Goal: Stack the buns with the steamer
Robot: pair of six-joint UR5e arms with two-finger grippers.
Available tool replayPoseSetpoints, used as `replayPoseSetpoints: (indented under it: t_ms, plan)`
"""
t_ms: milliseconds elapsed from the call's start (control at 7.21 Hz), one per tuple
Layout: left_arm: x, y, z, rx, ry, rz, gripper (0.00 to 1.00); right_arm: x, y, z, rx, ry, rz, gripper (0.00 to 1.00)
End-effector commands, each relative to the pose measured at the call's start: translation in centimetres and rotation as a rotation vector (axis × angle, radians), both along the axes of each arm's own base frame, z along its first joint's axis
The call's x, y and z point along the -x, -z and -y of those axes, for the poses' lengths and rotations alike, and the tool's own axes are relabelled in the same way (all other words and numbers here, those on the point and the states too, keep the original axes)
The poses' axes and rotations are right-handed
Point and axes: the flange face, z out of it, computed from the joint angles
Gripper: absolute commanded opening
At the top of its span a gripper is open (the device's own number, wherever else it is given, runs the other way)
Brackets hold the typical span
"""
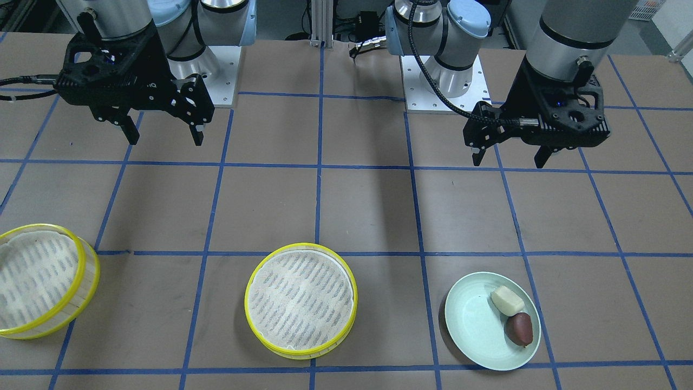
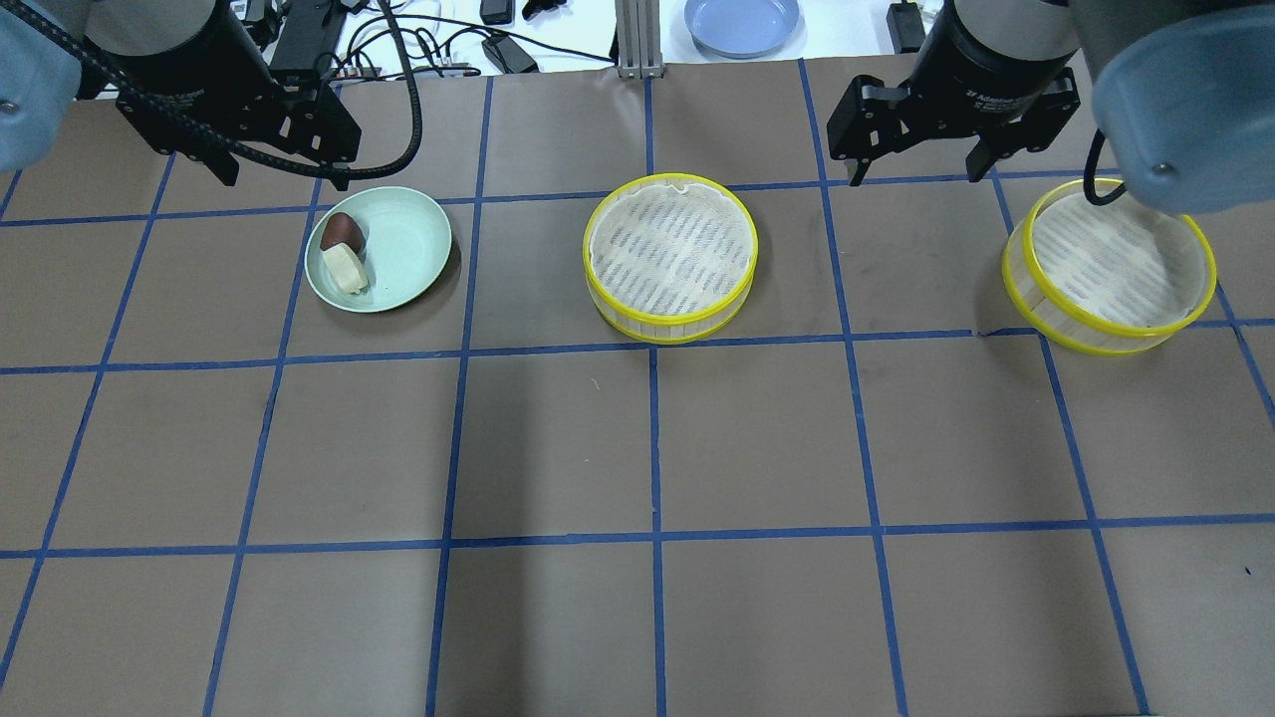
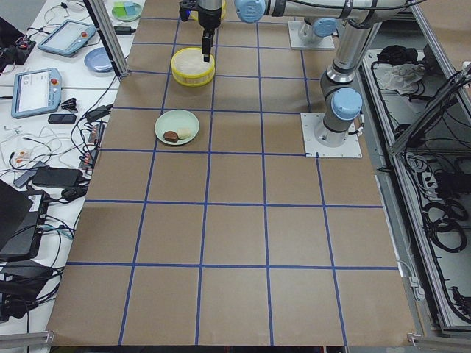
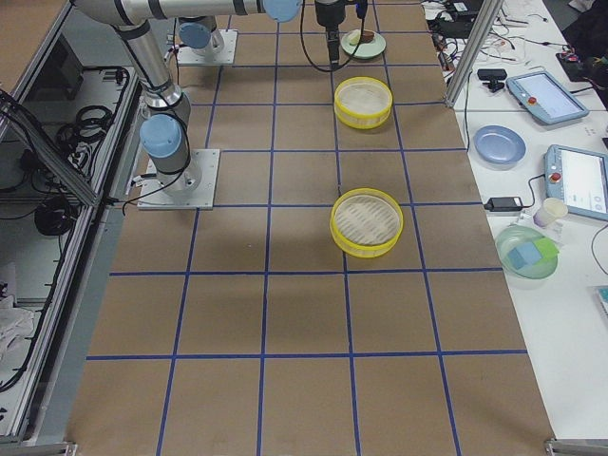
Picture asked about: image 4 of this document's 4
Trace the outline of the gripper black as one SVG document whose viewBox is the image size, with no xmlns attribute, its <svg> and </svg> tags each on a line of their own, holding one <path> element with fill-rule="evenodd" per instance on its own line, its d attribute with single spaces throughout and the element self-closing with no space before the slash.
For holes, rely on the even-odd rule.
<svg viewBox="0 0 608 456">
<path fill-rule="evenodd" d="M 329 61 L 332 67 L 340 65 L 339 26 L 346 17 L 346 5 L 342 0 L 315 0 L 315 16 L 319 26 L 325 28 Z"/>
</svg>

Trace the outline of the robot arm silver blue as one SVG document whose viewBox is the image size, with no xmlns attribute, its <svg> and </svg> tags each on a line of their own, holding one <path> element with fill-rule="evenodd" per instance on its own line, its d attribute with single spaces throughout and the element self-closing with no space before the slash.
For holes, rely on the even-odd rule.
<svg viewBox="0 0 608 456">
<path fill-rule="evenodd" d="M 258 1 L 258 5 L 273 20 L 284 23 L 293 20 L 300 12 L 300 43 L 305 56 L 312 67 L 319 71 L 324 68 L 313 63 L 307 53 L 303 39 L 303 19 L 305 7 L 303 1 Z M 330 68 L 326 72 L 336 71 L 342 66 L 340 59 L 339 26 L 345 20 L 348 1 L 314 1 L 316 22 L 325 29 Z M 214 16 L 199 16 L 179 19 L 180 45 L 171 50 L 181 54 L 176 62 L 185 66 L 220 66 L 231 65 L 235 59 L 238 32 L 233 29 L 219 29 Z"/>
<path fill-rule="evenodd" d="M 75 1 L 87 17 L 115 30 L 133 64 L 150 111 L 168 113 L 181 104 L 182 91 L 174 83 L 160 47 L 150 30 L 152 19 L 194 19 L 218 15 L 264 13 L 278 23 L 293 20 L 300 1 Z"/>
</svg>

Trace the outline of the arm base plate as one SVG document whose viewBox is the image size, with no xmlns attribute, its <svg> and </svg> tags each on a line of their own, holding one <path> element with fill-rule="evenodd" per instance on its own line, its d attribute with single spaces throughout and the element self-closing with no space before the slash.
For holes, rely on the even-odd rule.
<svg viewBox="0 0 608 456">
<path fill-rule="evenodd" d="M 186 67 L 225 66 L 234 62 L 238 32 L 234 29 L 182 28 L 178 63 Z"/>
<path fill-rule="evenodd" d="M 192 149 L 191 161 L 184 173 L 170 184 L 173 177 L 158 174 L 151 159 L 146 173 L 154 177 L 144 180 L 143 197 L 137 200 L 141 210 L 211 210 L 214 205 L 220 151 Z"/>
</svg>

